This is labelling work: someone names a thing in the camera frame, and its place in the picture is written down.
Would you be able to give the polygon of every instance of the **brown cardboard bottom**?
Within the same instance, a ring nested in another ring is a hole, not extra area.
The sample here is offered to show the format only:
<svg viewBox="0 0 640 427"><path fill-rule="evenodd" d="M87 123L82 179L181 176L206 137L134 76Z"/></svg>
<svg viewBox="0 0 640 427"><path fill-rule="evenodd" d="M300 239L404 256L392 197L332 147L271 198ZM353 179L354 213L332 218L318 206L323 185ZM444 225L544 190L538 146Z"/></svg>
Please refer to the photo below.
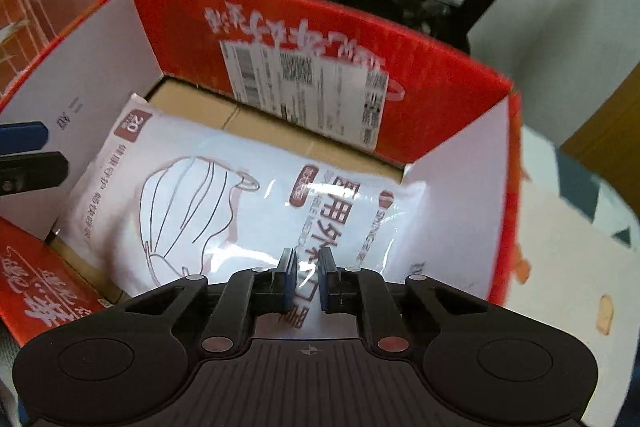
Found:
<svg viewBox="0 0 640 427"><path fill-rule="evenodd" d="M174 116L258 140L335 167L402 180L402 169L367 153L319 136L260 110L247 107L193 84L167 79L149 102ZM127 298L108 277L89 265L58 238L50 244L89 284L112 303Z"/></svg>

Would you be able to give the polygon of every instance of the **plastic package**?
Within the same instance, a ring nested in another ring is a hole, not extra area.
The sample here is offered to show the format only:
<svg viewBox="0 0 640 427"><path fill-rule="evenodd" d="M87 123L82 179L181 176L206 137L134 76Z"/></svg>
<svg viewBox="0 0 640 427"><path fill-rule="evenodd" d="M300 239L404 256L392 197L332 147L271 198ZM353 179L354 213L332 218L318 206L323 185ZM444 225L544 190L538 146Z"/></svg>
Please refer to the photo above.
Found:
<svg viewBox="0 0 640 427"><path fill-rule="evenodd" d="M300 329L317 300L318 248L341 266L383 271L424 190L168 116L134 95L58 228L130 295L186 275L226 282L296 248L304 317L289 324Z"/></svg>

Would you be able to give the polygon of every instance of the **medical mask package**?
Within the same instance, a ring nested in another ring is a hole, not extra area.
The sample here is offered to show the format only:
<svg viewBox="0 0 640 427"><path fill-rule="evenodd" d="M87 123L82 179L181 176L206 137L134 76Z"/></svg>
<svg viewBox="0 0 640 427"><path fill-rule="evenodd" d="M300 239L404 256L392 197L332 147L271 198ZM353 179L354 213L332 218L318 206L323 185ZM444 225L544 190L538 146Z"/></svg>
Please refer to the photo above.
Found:
<svg viewBox="0 0 640 427"><path fill-rule="evenodd" d="M316 258L384 274L425 184L347 172L253 140L168 116L133 96L58 223L68 247L131 296L187 275L226 282L299 261L295 306L261 317L260 336L355 333L353 317L319 308Z"/></svg>

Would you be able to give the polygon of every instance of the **wooden panel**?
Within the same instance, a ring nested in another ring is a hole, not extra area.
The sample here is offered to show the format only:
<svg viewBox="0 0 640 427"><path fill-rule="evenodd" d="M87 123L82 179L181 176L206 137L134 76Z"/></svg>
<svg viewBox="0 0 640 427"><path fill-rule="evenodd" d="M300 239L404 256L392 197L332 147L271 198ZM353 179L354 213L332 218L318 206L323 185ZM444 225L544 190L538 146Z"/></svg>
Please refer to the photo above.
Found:
<svg viewBox="0 0 640 427"><path fill-rule="evenodd" d="M640 64L561 149L611 183L640 215Z"/></svg>

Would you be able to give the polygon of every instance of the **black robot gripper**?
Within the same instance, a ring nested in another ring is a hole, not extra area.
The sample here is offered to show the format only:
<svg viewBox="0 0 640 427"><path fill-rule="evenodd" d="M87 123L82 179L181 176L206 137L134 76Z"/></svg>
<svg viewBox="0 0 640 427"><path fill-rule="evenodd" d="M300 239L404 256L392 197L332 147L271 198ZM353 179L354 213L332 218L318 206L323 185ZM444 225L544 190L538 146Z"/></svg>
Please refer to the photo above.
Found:
<svg viewBox="0 0 640 427"><path fill-rule="evenodd" d="M33 427L577 427L597 367L562 331L425 277L385 283L323 248L322 310L359 338L273 340L255 318L292 307L298 262L190 275L47 331L14 382Z"/></svg>

